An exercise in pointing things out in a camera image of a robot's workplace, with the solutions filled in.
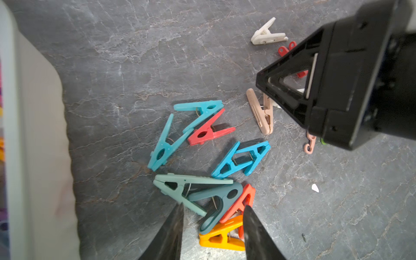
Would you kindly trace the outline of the red clothespin by teal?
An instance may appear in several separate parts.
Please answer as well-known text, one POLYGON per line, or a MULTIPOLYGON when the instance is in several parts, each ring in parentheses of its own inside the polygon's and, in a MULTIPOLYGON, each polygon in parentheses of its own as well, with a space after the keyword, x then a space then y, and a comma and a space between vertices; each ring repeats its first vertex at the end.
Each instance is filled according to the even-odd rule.
POLYGON ((220 138, 236 131, 235 127, 226 128, 220 131, 215 131, 212 124, 224 113, 225 109, 221 109, 199 129, 195 130, 189 137, 188 143, 190 146, 203 145, 205 142, 220 138))

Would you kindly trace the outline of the white plastic storage box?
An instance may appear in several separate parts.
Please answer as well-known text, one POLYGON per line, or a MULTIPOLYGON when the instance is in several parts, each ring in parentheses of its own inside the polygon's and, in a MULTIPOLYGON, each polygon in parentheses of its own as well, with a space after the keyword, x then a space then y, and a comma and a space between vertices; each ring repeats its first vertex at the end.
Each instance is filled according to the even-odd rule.
POLYGON ((1 259, 78 260, 62 83, 1 3, 1 259))

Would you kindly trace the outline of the teal clothespin upper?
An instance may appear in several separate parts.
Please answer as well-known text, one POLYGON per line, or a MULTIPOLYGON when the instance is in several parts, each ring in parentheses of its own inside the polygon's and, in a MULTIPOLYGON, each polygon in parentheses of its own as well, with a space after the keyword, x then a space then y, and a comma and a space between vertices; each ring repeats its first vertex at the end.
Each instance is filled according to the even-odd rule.
POLYGON ((169 157, 192 134, 195 127, 203 121, 205 121, 206 119, 208 119, 210 116, 214 115, 216 112, 219 112, 222 108, 224 108, 222 100, 209 100, 175 104, 175 111, 198 111, 199 117, 182 130, 182 135, 176 141, 174 141, 172 144, 169 144, 166 140, 169 136, 171 124, 174 118, 174 114, 171 113, 164 126, 164 129, 162 130, 162 133, 159 137, 155 149, 151 152, 151 159, 147 167, 152 171, 156 171, 162 165, 165 165, 169 157))

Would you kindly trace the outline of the white clothespin far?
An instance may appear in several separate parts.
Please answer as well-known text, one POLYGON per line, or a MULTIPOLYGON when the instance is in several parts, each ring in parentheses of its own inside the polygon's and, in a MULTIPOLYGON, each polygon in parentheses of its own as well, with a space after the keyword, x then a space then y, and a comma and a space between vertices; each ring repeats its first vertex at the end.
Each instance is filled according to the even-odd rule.
POLYGON ((264 24, 260 29, 256 30, 251 38, 251 43, 253 45, 261 44, 270 44, 288 41, 289 38, 284 32, 271 33, 269 28, 274 24, 276 18, 271 18, 266 24, 264 24))

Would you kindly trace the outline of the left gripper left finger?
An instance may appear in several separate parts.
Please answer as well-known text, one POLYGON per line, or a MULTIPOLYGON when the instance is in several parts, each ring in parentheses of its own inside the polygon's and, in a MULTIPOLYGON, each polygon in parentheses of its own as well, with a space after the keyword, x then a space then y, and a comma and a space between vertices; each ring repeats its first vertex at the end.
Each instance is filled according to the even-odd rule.
POLYGON ((179 260, 183 226, 184 206, 177 204, 138 260, 179 260))

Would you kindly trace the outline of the mint clothespin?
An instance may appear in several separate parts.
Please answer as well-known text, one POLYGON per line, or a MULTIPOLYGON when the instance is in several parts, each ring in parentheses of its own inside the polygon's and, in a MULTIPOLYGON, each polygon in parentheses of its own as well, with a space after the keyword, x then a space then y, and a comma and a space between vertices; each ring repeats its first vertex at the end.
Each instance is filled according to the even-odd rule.
POLYGON ((164 195, 171 197, 179 204, 182 203, 186 208, 202 217, 205 217, 207 212, 199 205, 191 202, 188 198, 183 196, 185 186, 187 184, 227 185, 233 183, 234 181, 232 179, 214 179, 210 177, 174 173, 157 174, 153 181, 153 185, 156 186, 164 195))

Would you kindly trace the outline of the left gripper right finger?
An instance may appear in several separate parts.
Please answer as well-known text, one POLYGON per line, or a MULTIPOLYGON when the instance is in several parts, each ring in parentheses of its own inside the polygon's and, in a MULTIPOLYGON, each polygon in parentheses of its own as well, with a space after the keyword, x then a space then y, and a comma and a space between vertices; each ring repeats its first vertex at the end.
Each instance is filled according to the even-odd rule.
POLYGON ((244 209, 243 229, 247 260, 286 260, 249 205, 244 209))

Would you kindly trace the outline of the dark teal clothespin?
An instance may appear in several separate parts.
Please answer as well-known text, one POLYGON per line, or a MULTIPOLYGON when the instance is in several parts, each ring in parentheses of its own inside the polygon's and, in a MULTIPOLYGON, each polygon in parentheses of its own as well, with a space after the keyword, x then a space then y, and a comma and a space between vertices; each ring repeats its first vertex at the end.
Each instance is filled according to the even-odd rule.
POLYGON ((233 183, 191 194, 189 196, 189 200, 191 202, 196 202, 211 197, 219 198, 217 210, 205 218, 205 221, 199 228, 199 233, 201 235, 208 234, 226 214, 234 202, 241 196, 242 192, 243 186, 240 183, 233 183))

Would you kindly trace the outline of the red orange clothespin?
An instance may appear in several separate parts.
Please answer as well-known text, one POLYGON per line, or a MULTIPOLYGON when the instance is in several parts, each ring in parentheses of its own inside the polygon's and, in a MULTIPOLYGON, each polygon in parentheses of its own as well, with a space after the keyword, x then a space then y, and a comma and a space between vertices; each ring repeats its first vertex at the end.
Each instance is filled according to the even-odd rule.
POLYGON ((228 221, 236 212, 244 214, 245 207, 248 205, 253 207, 255 199, 256 189, 250 184, 247 184, 240 197, 232 204, 224 216, 220 219, 220 223, 223 224, 228 221))

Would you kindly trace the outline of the beige brown clothespin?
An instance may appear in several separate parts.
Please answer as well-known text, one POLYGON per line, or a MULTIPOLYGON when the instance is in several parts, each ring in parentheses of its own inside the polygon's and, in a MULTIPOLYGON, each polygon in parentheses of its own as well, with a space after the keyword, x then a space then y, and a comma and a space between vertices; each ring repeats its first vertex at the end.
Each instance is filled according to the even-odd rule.
POLYGON ((252 88, 246 91, 246 96, 262 134, 270 135, 273 132, 273 104, 270 97, 263 94, 263 106, 261 106, 252 88))

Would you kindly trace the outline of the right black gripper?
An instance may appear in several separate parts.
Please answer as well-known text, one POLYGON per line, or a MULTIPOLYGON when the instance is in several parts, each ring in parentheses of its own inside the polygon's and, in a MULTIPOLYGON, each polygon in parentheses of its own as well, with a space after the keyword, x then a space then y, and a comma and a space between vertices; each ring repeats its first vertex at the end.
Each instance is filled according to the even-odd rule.
POLYGON ((413 12, 411 1, 366 3, 259 71, 256 87, 302 128, 347 150, 379 133, 415 139, 413 12), (301 93, 289 79, 305 71, 301 93))

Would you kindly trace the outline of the blue clothespin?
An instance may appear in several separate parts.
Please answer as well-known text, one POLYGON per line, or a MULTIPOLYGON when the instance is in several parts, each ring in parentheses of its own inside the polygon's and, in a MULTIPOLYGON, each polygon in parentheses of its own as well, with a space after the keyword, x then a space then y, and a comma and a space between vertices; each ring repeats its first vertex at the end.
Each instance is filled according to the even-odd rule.
POLYGON ((224 179, 239 171, 249 176, 271 149, 268 141, 245 148, 239 148, 240 144, 238 141, 213 170, 211 173, 213 178, 224 179))

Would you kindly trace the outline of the pink clothespin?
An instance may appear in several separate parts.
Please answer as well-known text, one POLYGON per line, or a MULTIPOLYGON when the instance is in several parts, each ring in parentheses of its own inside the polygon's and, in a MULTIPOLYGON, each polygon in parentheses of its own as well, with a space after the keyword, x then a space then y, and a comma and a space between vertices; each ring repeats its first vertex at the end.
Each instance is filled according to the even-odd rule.
POLYGON ((311 135, 308 131, 306 132, 306 137, 307 137, 309 143, 304 145, 304 147, 303 147, 304 152, 306 154, 312 154, 313 151, 314 151, 314 148, 315 148, 315 143, 316 143, 316 138, 317 137, 314 136, 314 135, 311 135))

